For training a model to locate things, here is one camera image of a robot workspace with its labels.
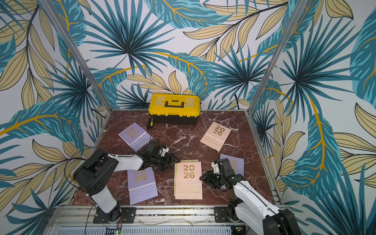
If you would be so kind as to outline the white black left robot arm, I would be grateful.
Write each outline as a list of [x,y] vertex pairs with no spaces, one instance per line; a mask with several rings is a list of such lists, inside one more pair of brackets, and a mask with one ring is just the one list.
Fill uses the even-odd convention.
[[115,221],[120,217],[120,205],[107,187],[114,172],[145,170],[151,166],[165,172],[180,161],[168,147],[156,141],[149,142],[142,153],[132,155],[113,154],[99,148],[74,172],[73,179],[98,205],[99,211]]

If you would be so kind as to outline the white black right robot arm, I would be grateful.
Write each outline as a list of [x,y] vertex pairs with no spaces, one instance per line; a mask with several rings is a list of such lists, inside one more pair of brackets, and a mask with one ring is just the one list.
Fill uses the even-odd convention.
[[200,180],[221,191],[232,191],[225,211],[227,221],[243,221],[258,235],[300,235],[296,217],[289,209],[281,209],[262,197],[241,174],[235,174],[229,159],[211,163],[212,169],[203,173]]

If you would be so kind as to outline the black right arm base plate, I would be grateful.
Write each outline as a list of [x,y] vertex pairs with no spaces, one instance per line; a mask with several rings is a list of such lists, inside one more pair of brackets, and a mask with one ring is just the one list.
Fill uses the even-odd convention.
[[255,222],[250,213],[250,208],[245,204],[239,204],[236,207],[214,207],[214,218],[216,223],[225,222]]

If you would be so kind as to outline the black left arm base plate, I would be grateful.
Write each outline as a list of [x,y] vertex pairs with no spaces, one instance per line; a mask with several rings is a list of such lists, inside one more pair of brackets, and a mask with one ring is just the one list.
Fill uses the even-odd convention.
[[111,212],[105,213],[97,208],[93,220],[94,224],[132,224],[136,216],[135,207],[115,207]]

